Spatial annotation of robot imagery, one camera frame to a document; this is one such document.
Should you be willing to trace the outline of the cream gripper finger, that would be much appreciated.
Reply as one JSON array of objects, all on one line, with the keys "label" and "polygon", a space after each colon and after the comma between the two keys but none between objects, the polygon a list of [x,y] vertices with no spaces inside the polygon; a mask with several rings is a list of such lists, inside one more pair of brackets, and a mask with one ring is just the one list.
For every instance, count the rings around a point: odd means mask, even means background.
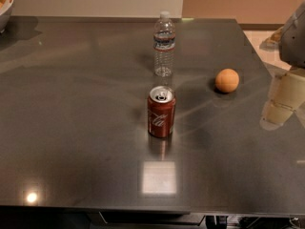
[{"label": "cream gripper finger", "polygon": [[282,127],[305,103],[305,69],[277,69],[272,73],[272,82],[260,119],[267,131]]}]

